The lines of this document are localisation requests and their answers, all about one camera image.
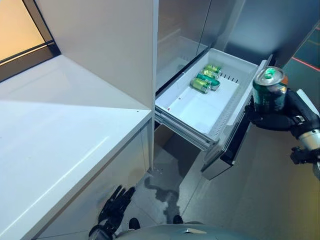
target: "white wall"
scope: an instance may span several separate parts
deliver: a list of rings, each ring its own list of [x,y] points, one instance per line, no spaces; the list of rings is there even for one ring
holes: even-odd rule
[[[152,108],[151,0],[37,0],[62,54]]]

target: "window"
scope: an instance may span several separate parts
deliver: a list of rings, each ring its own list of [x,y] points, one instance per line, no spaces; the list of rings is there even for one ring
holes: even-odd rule
[[[34,0],[0,0],[0,82],[60,54]]]

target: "freezer drawer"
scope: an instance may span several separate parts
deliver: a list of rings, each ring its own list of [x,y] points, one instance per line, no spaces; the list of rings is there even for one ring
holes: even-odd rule
[[[190,81],[209,63],[222,68],[220,87],[203,94],[190,87]],[[156,121],[203,151],[218,148],[220,138],[227,142],[228,134],[234,132],[251,96],[253,78],[265,63],[258,66],[213,48],[208,50],[156,96]]]

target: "can in freezer drawer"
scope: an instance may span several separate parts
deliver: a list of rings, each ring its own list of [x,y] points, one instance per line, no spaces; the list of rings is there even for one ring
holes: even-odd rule
[[[196,78],[201,79],[202,81],[210,84],[211,91],[217,90],[219,88],[219,86],[220,86],[220,82],[216,78],[207,76],[205,74],[202,74],[201,72],[198,73]]]
[[[205,69],[203,69],[203,70],[200,72],[200,74],[206,75],[206,76],[208,76],[208,77],[210,77],[210,78],[213,78],[213,79],[216,79],[216,80],[219,78],[218,73],[215,73],[215,72],[210,71],[210,70],[205,70]]]
[[[205,67],[204,67],[204,70],[209,70],[211,72],[214,72],[216,74],[219,74],[221,72],[221,67],[219,66],[215,66],[213,64],[207,64]]]
[[[259,113],[278,113],[285,106],[288,77],[275,66],[264,68],[253,81],[254,108]]]
[[[200,78],[192,79],[190,85],[204,94],[207,94],[211,89],[211,85]]]

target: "green can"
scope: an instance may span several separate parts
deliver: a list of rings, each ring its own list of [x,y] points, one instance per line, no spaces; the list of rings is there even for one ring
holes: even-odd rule
[[[210,77],[208,75],[203,74],[202,72],[198,73],[198,75],[196,76],[198,79],[203,80],[204,82],[210,84],[211,86],[211,91],[215,91],[219,88],[220,86],[220,82],[214,78],[214,77]]]
[[[285,107],[288,77],[275,66],[263,69],[253,81],[254,108],[259,113],[279,113]]]
[[[210,71],[210,70],[203,69],[200,73],[203,74],[203,75],[206,75],[206,76],[208,76],[210,78],[216,79],[216,80],[219,78],[219,74],[218,73],[215,73],[215,72]]]
[[[205,70],[209,70],[211,72],[214,72],[216,74],[219,74],[221,72],[221,67],[215,66],[213,64],[208,64],[204,67]]]
[[[200,78],[192,79],[190,85],[204,94],[207,94],[211,88],[209,83],[201,80]]]

